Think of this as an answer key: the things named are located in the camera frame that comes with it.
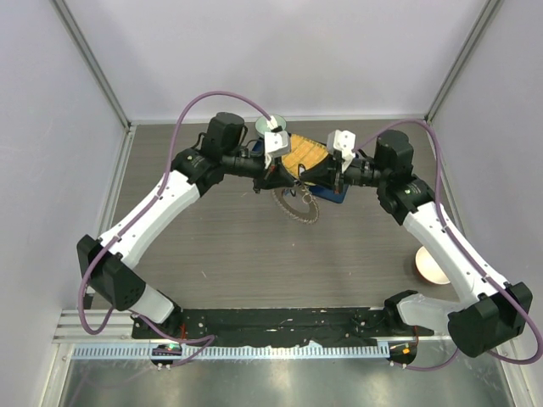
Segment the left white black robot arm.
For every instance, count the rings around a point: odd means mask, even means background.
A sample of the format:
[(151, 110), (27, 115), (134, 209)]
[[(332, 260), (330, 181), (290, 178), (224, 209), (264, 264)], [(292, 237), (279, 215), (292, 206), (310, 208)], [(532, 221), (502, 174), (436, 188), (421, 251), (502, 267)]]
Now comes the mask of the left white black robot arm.
[(174, 337), (181, 326), (176, 303), (134, 271), (151, 243), (226, 175), (247, 177), (256, 190), (294, 184), (283, 166), (283, 156), (291, 151), (283, 119), (271, 116), (264, 121), (256, 156), (242, 144), (246, 132), (242, 117), (216, 114), (195, 146), (168, 161), (158, 184), (128, 215), (98, 238), (85, 235), (76, 245), (80, 290), (91, 287), (113, 309), (141, 315), (159, 336)]

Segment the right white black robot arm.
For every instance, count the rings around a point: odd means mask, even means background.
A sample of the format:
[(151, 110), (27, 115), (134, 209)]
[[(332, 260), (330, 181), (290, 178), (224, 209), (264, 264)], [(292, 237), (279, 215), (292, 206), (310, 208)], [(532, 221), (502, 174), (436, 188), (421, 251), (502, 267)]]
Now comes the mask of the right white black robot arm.
[(374, 155), (355, 147), (355, 135), (334, 131), (319, 143), (293, 134), (287, 165), (300, 181), (341, 193), (347, 186), (376, 187), (381, 207), (426, 248), (455, 289), (456, 302), (417, 292), (394, 296), (383, 324), (392, 334), (412, 326), (447, 333), (467, 356), (477, 357), (523, 333), (533, 299), (528, 287), (494, 270), (448, 219), (431, 188), (413, 172), (408, 136), (387, 130)]

